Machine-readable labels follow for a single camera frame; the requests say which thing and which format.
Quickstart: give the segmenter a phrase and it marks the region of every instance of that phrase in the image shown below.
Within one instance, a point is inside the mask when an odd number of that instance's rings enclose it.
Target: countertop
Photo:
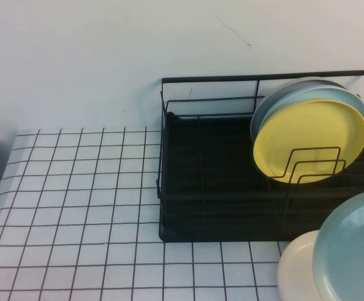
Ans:
[[[0,185],[0,300],[279,301],[286,242],[163,243],[158,129],[21,132]]]

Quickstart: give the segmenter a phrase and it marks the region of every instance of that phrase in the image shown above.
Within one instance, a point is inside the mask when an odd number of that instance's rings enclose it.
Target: teal bowl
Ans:
[[[324,301],[364,301],[364,193],[337,207],[323,223],[313,273]]]

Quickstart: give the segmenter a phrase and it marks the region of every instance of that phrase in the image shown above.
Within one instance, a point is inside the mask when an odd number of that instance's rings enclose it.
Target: white wall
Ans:
[[[156,124],[162,77],[359,68],[364,0],[0,0],[3,134]]]

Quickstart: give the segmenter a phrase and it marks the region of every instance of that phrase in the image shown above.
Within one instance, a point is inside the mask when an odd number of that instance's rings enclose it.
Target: dish rack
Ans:
[[[162,240],[291,241],[318,230],[337,206],[364,191],[364,149],[342,172],[318,175],[330,176],[318,182],[282,183],[257,168],[249,128],[251,117],[264,98],[266,89],[261,85],[274,82],[277,86],[301,77],[325,77],[345,81],[346,86],[348,82],[349,86],[362,90],[364,101],[364,71],[162,79],[157,179]],[[252,94],[191,99],[191,88],[188,97],[166,98],[167,85],[188,87],[200,83],[223,87],[228,83],[247,84],[252,87]],[[225,107],[218,103],[230,102],[227,106],[230,108],[236,101],[240,103],[236,106],[240,112],[213,112],[214,107]],[[197,104],[204,104],[202,112],[196,109],[190,112]],[[336,159],[329,160],[335,162],[335,168],[339,162],[345,165],[339,158],[339,147],[331,145],[325,149],[336,149]],[[306,150],[293,149],[291,155]]]

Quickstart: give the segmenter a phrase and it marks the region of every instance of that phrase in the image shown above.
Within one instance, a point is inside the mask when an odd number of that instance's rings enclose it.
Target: light blue plate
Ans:
[[[343,102],[358,110],[364,118],[364,103],[360,97],[344,88],[334,87],[331,85],[315,85],[313,87],[299,89],[278,100],[264,116],[260,125],[260,130],[268,118],[280,109],[287,105],[291,105],[292,103],[303,102],[314,98],[327,98]]]
[[[301,88],[307,88],[312,87],[315,85],[331,85],[336,87],[344,88],[343,86],[339,85],[338,83],[335,83],[331,80],[326,80],[321,77],[302,77],[302,78],[296,78],[294,80],[291,80],[288,83],[285,83],[284,85],[281,85],[278,87],[274,92],[267,95],[260,103],[258,108],[256,108],[254,115],[251,119],[250,124],[250,135],[251,139],[253,141],[256,140],[256,137],[258,135],[261,121],[263,120],[265,114],[268,112],[268,110],[282,97],[286,96],[289,93],[292,93],[294,91],[297,91]]]
[[[364,301],[364,193],[337,207],[323,223],[313,270],[324,301]]]

